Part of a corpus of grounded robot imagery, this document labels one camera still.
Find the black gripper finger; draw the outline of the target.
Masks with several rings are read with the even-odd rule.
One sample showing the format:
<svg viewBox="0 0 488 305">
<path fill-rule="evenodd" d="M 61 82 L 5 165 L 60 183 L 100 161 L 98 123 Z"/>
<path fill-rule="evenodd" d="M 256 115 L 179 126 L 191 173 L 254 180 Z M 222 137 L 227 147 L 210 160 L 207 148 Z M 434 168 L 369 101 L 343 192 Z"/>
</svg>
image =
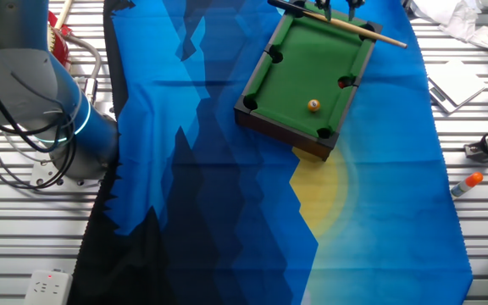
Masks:
<svg viewBox="0 0 488 305">
<path fill-rule="evenodd" d="M 349 7 L 348 20 L 352 21 L 355 17 L 356 10 L 365 4 L 365 0 L 347 0 Z"/>
<path fill-rule="evenodd" d="M 331 5 L 330 0 L 315 0 L 315 6 L 324 12 L 324 17 L 330 21 L 331 20 Z"/>
</svg>

